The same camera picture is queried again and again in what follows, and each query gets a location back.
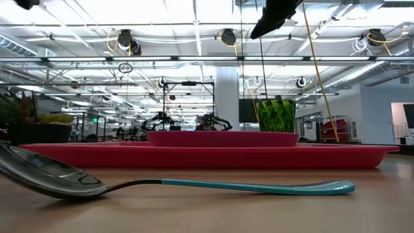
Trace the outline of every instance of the spoon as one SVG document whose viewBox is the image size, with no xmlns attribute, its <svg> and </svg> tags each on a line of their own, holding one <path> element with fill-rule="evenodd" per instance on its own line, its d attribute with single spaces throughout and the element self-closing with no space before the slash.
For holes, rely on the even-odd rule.
<svg viewBox="0 0 414 233">
<path fill-rule="evenodd" d="M 97 178 L 73 166 L 33 151 L 4 144 L 0 144 L 0 173 L 21 186 L 58 199 L 93 198 L 137 184 L 169 184 L 287 195 L 338 195 L 355 190 L 354 184 L 349 181 L 267 185 L 179 179 L 137 179 L 107 187 Z"/>
</svg>

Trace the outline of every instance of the pillar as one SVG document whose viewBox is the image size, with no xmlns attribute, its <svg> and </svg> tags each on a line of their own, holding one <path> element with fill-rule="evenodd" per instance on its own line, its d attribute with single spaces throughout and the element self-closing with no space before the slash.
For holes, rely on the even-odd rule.
<svg viewBox="0 0 414 233">
<path fill-rule="evenodd" d="M 228 120 L 239 131 L 239 71 L 237 67 L 216 67 L 216 116 Z"/>
</svg>

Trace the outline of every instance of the teal spoon handle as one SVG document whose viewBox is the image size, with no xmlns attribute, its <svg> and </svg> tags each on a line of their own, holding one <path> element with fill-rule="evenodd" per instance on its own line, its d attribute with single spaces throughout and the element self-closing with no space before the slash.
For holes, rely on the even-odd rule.
<svg viewBox="0 0 414 233">
<path fill-rule="evenodd" d="M 285 195 L 340 195 L 348 194 L 355 190 L 355 185 L 349 181 L 329 181 L 303 185 L 267 185 L 161 179 L 161 183 L 169 185 L 220 188 L 226 190 L 242 190 Z"/>
</svg>

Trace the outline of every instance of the plastic tray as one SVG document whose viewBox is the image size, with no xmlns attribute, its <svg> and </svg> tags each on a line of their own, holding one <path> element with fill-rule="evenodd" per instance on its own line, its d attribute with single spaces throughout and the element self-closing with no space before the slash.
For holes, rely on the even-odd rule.
<svg viewBox="0 0 414 233">
<path fill-rule="evenodd" d="M 148 141 L 154 146 L 171 147 L 280 147 L 295 146 L 295 133 L 249 131 L 152 131 Z"/>
<path fill-rule="evenodd" d="M 28 144 L 20 147 L 77 167 L 374 168 L 396 146 L 301 144 L 279 148 L 169 148 L 147 142 Z"/>
</svg>

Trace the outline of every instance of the green patterned cup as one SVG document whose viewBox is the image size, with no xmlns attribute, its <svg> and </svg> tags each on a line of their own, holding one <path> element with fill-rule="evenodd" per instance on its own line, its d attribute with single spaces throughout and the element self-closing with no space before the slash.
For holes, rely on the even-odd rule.
<svg viewBox="0 0 414 233">
<path fill-rule="evenodd" d="M 256 103 L 260 131 L 294 132 L 296 103 L 293 100 L 262 100 Z"/>
</svg>

